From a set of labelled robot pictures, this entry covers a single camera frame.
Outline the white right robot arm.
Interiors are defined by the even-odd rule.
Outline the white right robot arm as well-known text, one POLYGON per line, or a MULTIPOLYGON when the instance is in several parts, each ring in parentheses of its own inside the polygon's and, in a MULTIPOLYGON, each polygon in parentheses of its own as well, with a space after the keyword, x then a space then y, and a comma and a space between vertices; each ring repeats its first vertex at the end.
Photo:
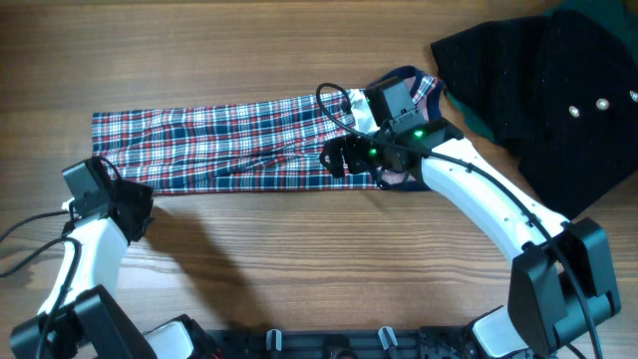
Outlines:
POLYGON ((588 335, 603 355, 597 327, 620 311, 605 231, 570 222, 489 166, 457 130, 424 127, 401 135, 352 133, 328 141, 321 164, 346 171, 405 170, 455 204, 509 262, 507 303, 458 328, 423 328, 425 354, 463 358, 549 358, 588 335))

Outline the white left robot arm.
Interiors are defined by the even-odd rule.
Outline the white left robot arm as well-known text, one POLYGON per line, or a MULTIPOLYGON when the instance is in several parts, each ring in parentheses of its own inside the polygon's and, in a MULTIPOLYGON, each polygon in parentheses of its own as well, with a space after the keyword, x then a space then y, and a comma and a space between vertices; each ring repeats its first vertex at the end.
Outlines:
POLYGON ((218 358, 217 343, 190 317, 141 332, 117 303, 121 262, 152 221, 153 191, 127 180, 73 185, 59 243, 65 255, 38 314, 16 326, 17 358, 73 358, 89 344, 100 358, 218 358))

